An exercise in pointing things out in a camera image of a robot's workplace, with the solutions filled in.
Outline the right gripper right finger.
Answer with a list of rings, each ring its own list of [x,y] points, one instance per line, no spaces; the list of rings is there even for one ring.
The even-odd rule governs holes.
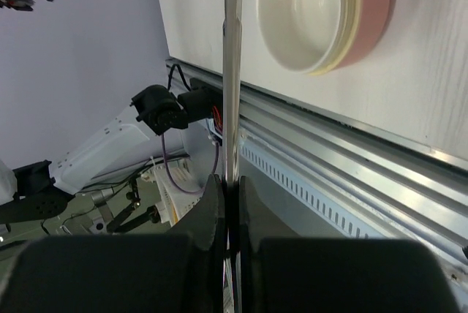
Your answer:
[[[300,237],[239,184],[244,312],[457,312],[434,255],[415,241]]]

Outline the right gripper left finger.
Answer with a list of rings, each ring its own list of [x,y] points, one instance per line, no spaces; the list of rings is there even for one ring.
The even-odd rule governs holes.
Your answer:
[[[1,283],[3,312],[221,312],[224,195],[208,178],[165,233],[32,241]]]

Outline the metal tongs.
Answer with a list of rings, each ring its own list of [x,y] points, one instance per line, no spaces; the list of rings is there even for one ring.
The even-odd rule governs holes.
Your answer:
[[[236,312],[242,311],[238,240],[239,106],[241,93],[242,0],[224,0],[223,25],[223,187],[230,245],[231,282]]]

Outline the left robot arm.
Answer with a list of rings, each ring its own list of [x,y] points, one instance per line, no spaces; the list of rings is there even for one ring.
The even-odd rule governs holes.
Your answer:
[[[33,0],[1,0],[1,8],[30,12],[33,6]],[[174,69],[188,89],[177,98],[169,91]],[[59,215],[93,177],[135,146],[169,129],[187,129],[193,122],[211,118],[220,95],[207,86],[189,88],[181,66],[174,64],[167,88],[148,86],[107,126],[62,158],[16,169],[1,161],[1,226]]]

